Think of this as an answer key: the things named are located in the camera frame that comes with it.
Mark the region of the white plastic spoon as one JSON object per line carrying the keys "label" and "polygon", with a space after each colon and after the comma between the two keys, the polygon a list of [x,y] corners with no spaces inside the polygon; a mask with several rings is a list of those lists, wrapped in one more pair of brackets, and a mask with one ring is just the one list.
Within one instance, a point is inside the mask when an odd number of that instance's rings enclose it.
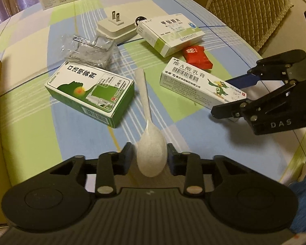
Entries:
{"label": "white plastic spoon", "polygon": [[144,70],[138,68],[134,73],[146,119],[146,129],[137,144],[137,165],[144,176],[153,178],[158,176],[166,165],[167,143],[162,132],[152,122]]}

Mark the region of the white ointment box green bird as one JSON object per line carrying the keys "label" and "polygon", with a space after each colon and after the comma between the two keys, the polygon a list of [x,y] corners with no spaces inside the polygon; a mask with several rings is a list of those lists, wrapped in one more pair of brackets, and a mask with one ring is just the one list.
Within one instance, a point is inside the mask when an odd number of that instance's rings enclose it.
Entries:
{"label": "white ointment box green bird", "polygon": [[228,82],[174,57],[164,68],[160,85],[209,109],[247,98]]}

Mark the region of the green white spray medicine box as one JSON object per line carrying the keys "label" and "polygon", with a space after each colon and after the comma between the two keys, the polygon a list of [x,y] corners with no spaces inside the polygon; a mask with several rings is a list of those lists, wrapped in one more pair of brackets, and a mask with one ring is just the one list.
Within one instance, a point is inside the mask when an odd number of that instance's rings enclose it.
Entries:
{"label": "green white spray medicine box", "polygon": [[56,100],[112,128],[135,92],[132,79],[72,61],[65,61],[44,86]]}

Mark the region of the red candy packet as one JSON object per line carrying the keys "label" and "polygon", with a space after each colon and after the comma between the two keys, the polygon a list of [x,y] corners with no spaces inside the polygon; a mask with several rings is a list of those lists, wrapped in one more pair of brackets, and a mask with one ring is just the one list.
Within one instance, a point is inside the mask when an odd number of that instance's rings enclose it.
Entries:
{"label": "red candy packet", "polygon": [[202,70],[211,70],[213,68],[213,64],[206,56],[203,46],[194,45],[186,47],[182,50],[182,54],[188,64]]}

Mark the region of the white green tablet box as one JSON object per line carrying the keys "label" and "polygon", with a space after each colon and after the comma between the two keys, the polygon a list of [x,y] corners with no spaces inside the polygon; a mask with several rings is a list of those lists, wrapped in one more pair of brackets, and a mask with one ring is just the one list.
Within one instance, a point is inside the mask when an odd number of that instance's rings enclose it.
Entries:
{"label": "white green tablet box", "polygon": [[139,20],[136,31],[162,57],[194,45],[204,36],[204,32],[181,13]]}

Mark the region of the metal rack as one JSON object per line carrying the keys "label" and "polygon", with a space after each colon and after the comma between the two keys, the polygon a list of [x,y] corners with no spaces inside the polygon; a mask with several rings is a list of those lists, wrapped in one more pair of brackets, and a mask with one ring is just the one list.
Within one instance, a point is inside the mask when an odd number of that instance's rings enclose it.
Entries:
{"label": "metal rack", "polygon": [[117,50],[115,40],[106,36],[88,39],[76,34],[63,35],[61,42],[61,56],[64,60],[100,69],[108,69]]}

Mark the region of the quilted beige chair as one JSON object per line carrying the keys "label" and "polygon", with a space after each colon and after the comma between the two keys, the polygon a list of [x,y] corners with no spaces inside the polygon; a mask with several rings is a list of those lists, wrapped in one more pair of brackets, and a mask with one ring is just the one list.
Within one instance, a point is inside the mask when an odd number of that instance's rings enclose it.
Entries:
{"label": "quilted beige chair", "polygon": [[290,0],[210,0],[207,9],[263,52],[294,4]]}

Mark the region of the white power adapter plug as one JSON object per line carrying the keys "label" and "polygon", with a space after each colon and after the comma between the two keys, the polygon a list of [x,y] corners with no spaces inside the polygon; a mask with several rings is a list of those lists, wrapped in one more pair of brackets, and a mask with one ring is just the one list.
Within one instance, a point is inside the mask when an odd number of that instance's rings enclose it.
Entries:
{"label": "white power adapter plug", "polygon": [[97,31],[109,39],[113,39],[116,44],[128,41],[137,35],[135,20],[122,16],[117,11],[112,11],[111,15],[97,23]]}

